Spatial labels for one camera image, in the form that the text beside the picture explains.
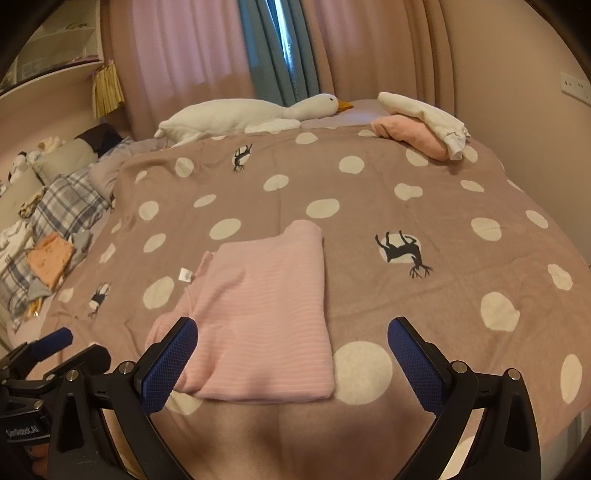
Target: metal screw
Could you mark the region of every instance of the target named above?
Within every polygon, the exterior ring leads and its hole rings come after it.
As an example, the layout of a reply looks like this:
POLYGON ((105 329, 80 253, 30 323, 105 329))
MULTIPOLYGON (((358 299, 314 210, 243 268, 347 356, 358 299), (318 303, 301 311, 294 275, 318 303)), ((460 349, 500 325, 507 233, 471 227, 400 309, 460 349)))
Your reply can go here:
POLYGON ((78 378, 78 375, 78 370, 70 370, 68 373, 66 373, 66 380, 68 380, 68 382, 72 382, 78 378))
POLYGON ((521 378, 521 374, 519 371, 515 370, 515 368, 510 368, 507 371, 507 375, 509 375, 509 378, 512 380, 519 380, 521 378))
POLYGON ((452 368, 459 374, 465 374, 468 371, 468 366, 464 362, 456 360, 452 363, 452 368))
POLYGON ((122 364, 120 364, 119 371, 125 375, 125 374, 128 374, 129 372, 131 372, 134 368, 135 368, 135 363, 127 361, 127 362, 123 362, 122 364))

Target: pink striped sweater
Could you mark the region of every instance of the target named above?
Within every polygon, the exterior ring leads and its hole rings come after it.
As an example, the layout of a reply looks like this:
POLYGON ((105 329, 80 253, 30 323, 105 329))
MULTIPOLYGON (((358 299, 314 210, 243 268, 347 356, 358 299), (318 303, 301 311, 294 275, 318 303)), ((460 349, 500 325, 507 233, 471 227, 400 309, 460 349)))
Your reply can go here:
POLYGON ((199 341, 175 390, 200 398, 283 403, 329 397, 335 387, 324 319, 322 232, 297 220, 279 236, 205 253, 146 347, 181 316, 199 341))

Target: bedsheet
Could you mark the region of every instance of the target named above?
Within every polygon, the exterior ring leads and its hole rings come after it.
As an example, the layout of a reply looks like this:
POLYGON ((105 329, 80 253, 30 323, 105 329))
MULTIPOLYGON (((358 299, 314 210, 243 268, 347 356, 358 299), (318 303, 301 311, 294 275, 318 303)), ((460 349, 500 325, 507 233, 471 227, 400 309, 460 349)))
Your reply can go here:
POLYGON ((364 127, 208 139, 130 159, 115 195, 43 326, 74 333, 52 361, 91 342, 113 368, 137 359, 183 293, 180 269, 205 251, 300 218, 323 231, 333 398, 257 406, 173 393, 152 419, 195 478, 393 478, 433 421, 388 350, 399 315, 475 371, 518 368, 543 445, 590 403, 589 271, 476 141, 461 163, 440 164, 364 127))

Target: folded white towel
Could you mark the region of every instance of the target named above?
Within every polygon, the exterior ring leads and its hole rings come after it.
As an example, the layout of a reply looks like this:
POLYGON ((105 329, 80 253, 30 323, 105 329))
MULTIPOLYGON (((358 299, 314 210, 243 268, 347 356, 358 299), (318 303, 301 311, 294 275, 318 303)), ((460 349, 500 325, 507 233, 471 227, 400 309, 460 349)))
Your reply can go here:
POLYGON ((445 143, 451 160, 462 159, 466 137, 470 134, 456 117, 433 105, 394 93, 382 92, 378 100, 390 115, 401 113, 424 122, 445 143))

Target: white goose plush toy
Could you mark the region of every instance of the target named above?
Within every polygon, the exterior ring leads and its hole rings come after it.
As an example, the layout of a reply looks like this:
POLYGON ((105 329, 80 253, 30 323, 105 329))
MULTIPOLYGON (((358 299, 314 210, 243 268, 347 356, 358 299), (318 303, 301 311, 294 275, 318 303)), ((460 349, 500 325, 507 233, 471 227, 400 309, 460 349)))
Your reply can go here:
POLYGON ((298 128, 304 120, 332 116, 349 108, 353 105, 328 93, 307 98, 291 107, 242 98, 210 100, 185 107, 161 122, 154 137, 168 137, 178 147, 201 137, 298 128))

